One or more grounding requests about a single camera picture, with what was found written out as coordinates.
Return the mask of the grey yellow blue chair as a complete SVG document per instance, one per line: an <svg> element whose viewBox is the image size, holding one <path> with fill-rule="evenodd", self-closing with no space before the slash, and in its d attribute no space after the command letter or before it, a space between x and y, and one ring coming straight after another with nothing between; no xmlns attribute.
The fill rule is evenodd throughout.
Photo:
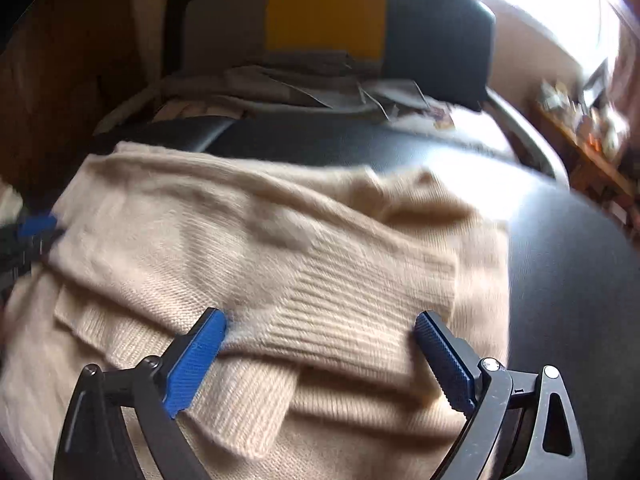
<svg viewBox="0 0 640 480"><path fill-rule="evenodd" d="M296 72L405 80L426 96L502 115L540 170L567 183L558 154L489 88L496 18L478 0L191 0L180 68L193 75L288 64Z"/></svg>

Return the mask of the grey cloth on chair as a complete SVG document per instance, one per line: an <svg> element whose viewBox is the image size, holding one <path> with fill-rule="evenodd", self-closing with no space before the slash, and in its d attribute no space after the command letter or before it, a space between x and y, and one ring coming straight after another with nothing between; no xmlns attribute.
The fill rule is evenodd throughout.
<svg viewBox="0 0 640 480"><path fill-rule="evenodd" d="M454 125L451 107L426 96L415 81L384 79L376 64L341 51L267 54L216 74L178 73L162 80L160 98L155 120L294 112Z"/></svg>

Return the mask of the beige knit sweater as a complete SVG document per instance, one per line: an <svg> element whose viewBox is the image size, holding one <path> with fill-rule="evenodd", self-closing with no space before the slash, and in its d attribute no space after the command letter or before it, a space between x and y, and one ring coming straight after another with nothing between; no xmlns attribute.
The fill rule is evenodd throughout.
<svg viewBox="0 0 640 480"><path fill-rule="evenodd" d="M439 314L508 351L508 236L423 169L316 169L120 144L55 203L65 232L1 322L1 434L53 472L81 369L224 344L178 424L214 479L426 479L460 432L412 336Z"/></svg>

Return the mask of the wooden shelf with clutter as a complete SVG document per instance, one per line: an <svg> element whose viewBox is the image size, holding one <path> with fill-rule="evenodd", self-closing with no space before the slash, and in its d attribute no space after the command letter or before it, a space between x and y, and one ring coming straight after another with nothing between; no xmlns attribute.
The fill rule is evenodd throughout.
<svg viewBox="0 0 640 480"><path fill-rule="evenodd" d="M586 107L562 82L541 81L530 120L559 154L570 188L591 200L639 244L639 177L629 154L626 119L611 105Z"/></svg>

